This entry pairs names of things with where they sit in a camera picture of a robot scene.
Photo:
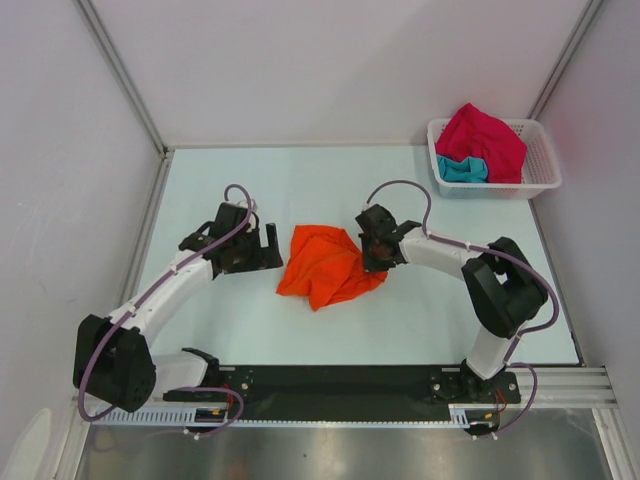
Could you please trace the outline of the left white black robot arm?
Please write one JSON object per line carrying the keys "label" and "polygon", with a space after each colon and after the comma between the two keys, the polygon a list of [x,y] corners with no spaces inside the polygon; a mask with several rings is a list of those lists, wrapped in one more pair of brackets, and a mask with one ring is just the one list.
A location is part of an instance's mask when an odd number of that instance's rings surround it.
{"label": "left white black robot arm", "polygon": [[151,346],[178,310],[222,275],[280,268],[277,227],[245,202],[219,205],[216,217],[186,236],[165,271],[110,314],[89,315],[76,337],[72,382],[111,409],[140,409],[153,397],[214,397],[224,380],[211,354],[183,347],[153,355]]}

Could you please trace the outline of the orange t shirt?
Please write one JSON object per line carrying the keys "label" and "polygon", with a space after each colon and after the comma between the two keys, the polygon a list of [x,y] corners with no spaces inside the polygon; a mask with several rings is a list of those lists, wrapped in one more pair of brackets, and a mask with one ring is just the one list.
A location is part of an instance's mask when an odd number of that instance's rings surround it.
{"label": "orange t shirt", "polygon": [[318,311],[377,289],[387,276],[386,272],[365,270],[362,252],[346,230],[327,225],[298,225],[276,293],[305,297],[311,310]]}

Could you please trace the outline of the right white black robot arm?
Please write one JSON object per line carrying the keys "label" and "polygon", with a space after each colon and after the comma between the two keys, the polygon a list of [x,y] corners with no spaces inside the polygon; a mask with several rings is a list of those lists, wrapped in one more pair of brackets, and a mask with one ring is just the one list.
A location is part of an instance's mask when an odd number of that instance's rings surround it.
{"label": "right white black robot arm", "polygon": [[399,224],[379,204],[363,210],[355,221],[367,272],[414,265],[464,283],[480,329],[462,363],[461,388],[473,401],[486,400],[497,389],[496,376],[504,371],[516,335],[549,299],[517,243],[501,237],[478,246],[447,238],[416,221]]}

